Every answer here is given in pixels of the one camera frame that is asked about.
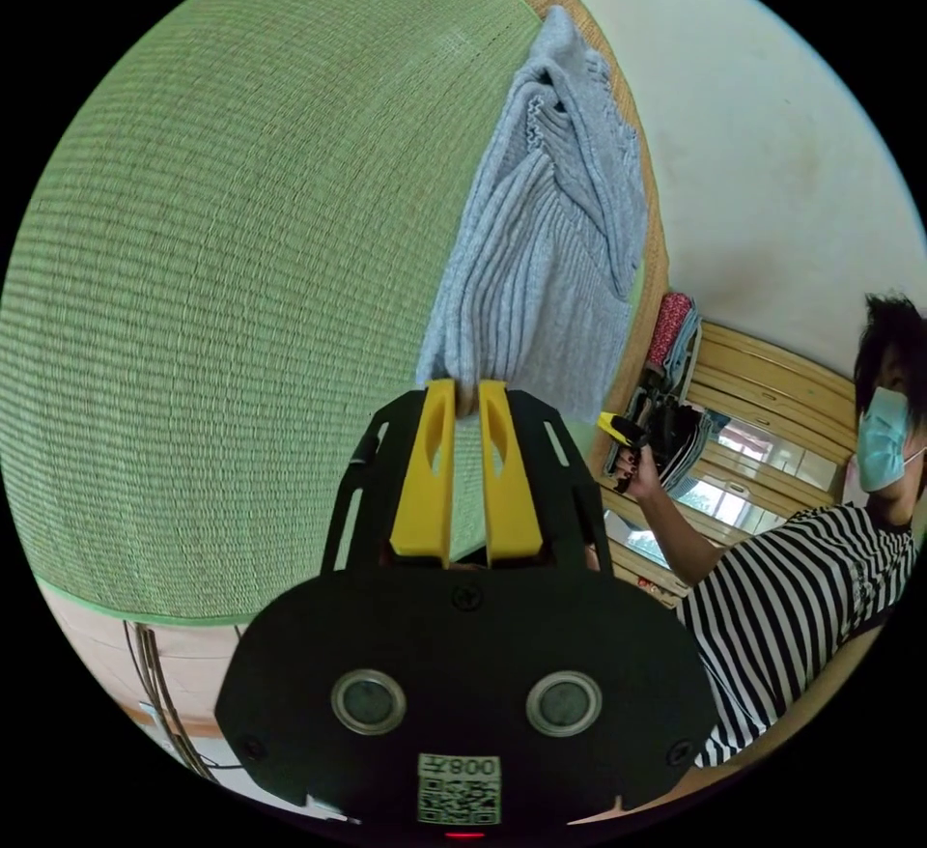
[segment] hand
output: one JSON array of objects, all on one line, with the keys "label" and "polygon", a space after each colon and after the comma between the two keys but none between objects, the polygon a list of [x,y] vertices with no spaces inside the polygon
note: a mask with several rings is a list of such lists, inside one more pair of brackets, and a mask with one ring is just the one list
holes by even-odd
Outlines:
[{"label": "hand", "polygon": [[620,481],[631,478],[625,494],[634,500],[646,500],[661,490],[657,464],[649,445],[640,450],[640,463],[637,466],[634,465],[631,450],[622,449],[618,454],[615,473]]}]

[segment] electrical cable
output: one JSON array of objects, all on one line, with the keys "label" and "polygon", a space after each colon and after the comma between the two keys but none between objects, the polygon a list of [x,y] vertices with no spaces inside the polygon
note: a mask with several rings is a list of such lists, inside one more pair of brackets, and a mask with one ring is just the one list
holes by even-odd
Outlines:
[{"label": "electrical cable", "polygon": [[186,729],[183,728],[183,723],[181,722],[180,716],[178,716],[177,709],[174,706],[174,702],[171,699],[170,692],[167,689],[167,682],[164,679],[164,671],[161,669],[161,660],[157,654],[157,643],[155,640],[154,631],[148,626],[141,628],[141,637],[144,639],[145,647],[142,649],[142,653],[145,657],[145,660],[148,662],[147,668],[154,675],[154,682],[164,693],[164,706],[167,708],[168,716],[171,718],[171,721],[174,724],[175,729],[177,729],[178,738],[181,743],[183,743],[183,748],[186,751],[191,764],[193,765],[193,770],[196,771],[200,777],[205,777],[207,780],[211,780],[213,783],[218,783],[215,776],[212,774],[209,768],[204,764],[202,758],[200,757],[199,751],[193,747],[193,743],[190,741],[189,736],[186,734]]},{"label": "electrical cable", "polygon": [[155,689],[151,675],[149,675],[146,670],[143,670],[142,664],[140,664],[140,661],[141,663],[145,662],[145,657],[143,646],[139,637],[139,627],[134,625],[134,629],[136,644],[139,646],[138,658],[135,656],[135,648],[132,645],[131,639],[129,638],[128,622],[125,619],[123,620],[123,634],[126,637],[126,647],[128,648],[128,653],[132,658],[132,664],[135,666],[135,674],[138,677],[139,683],[142,685],[142,690],[145,692],[145,696],[149,699],[151,707],[154,710],[154,721],[158,728],[161,730],[161,733],[167,739],[171,749],[173,749],[174,753],[179,757],[187,770],[197,773],[194,763],[190,760],[189,754],[183,747],[183,743],[180,742],[178,736],[174,730],[171,729],[167,719],[164,716],[164,711],[161,708],[160,697],[157,693],[157,690]]},{"label": "electrical cable", "polygon": [[[241,638],[241,633],[239,632],[238,626],[235,627],[235,630],[236,630],[236,633],[239,634],[239,638]],[[185,754],[186,749],[184,749],[183,746],[179,747],[179,744],[180,744],[178,742],[179,737],[171,729],[170,725],[167,723],[166,719],[164,718],[163,710],[161,709],[161,704],[159,702],[160,698],[157,696],[157,693],[154,690],[154,687],[152,684],[152,678],[150,676],[145,675],[145,673],[142,671],[141,665],[138,663],[138,659],[135,657],[135,648],[132,645],[131,638],[129,637],[128,622],[125,619],[123,620],[123,635],[126,637],[126,648],[128,649],[128,653],[132,658],[132,665],[135,668],[135,675],[136,677],[138,677],[139,683],[142,685],[142,689],[145,691],[145,696],[151,701],[152,708],[155,710],[155,712],[157,713],[157,716],[160,718],[160,726],[161,726],[162,731],[167,736],[168,742],[171,748],[173,748],[174,751],[178,754],[183,764],[185,764],[189,770],[194,771],[194,773],[196,773],[196,768],[191,767],[189,761],[186,760],[187,759],[187,754]],[[240,771],[240,770],[243,770],[242,765],[240,764],[218,764],[212,758],[209,758],[203,754],[200,754],[199,751],[197,751],[196,749],[193,749],[193,753],[196,755],[196,758],[198,758],[199,761],[203,763],[203,766],[205,768],[208,768],[211,771]]]}]

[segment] black and white striped shirt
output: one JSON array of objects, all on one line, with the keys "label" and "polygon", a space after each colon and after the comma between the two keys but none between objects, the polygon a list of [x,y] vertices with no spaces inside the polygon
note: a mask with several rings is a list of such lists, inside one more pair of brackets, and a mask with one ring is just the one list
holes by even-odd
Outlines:
[{"label": "black and white striped shirt", "polygon": [[847,504],[745,539],[680,602],[719,724],[695,764],[722,764],[780,719],[846,641],[883,622],[911,574],[910,526]]}]

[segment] white wall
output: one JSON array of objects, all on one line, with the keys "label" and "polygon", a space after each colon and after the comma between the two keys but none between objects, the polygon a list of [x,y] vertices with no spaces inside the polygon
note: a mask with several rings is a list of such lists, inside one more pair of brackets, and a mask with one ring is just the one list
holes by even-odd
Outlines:
[{"label": "white wall", "polygon": [[849,375],[866,292],[927,310],[911,196],[832,70],[755,0],[581,0],[654,160],[671,284],[704,316]]}]

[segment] blue surgical mask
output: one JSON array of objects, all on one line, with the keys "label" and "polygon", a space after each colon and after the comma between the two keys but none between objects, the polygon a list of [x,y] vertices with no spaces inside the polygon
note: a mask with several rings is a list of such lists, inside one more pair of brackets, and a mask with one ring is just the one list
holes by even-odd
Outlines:
[{"label": "blue surgical mask", "polygon": [[859,486],[867,493],[881,491],[905,476],[905,465],[920,455],[905,458],[908,439],[908,398],[898,391],[877,387],[869,410],[859,421],[857,465]]}]

